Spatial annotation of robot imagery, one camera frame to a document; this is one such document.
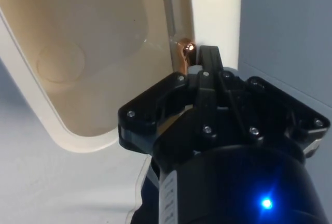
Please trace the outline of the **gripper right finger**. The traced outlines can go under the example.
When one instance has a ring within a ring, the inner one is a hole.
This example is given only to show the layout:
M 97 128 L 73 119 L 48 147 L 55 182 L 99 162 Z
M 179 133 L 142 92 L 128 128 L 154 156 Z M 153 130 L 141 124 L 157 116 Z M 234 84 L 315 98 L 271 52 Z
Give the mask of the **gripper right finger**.
M 214 75 L 220 101 L 252 143 L 313 156 L 327 133 L 327 118 L 258 76 L 242 80 L 223 67 L 216 46 L 201 46 L 199 64 Z

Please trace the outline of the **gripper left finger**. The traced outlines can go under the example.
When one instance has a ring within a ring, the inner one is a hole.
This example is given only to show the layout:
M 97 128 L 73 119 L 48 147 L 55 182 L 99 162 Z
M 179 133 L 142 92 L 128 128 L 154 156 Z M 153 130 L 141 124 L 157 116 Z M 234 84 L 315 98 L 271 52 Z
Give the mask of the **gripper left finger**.
M 215 73 L 173 72 L 118 110 L 120 145 L 153 155 L 204 150 L 216 140 Z

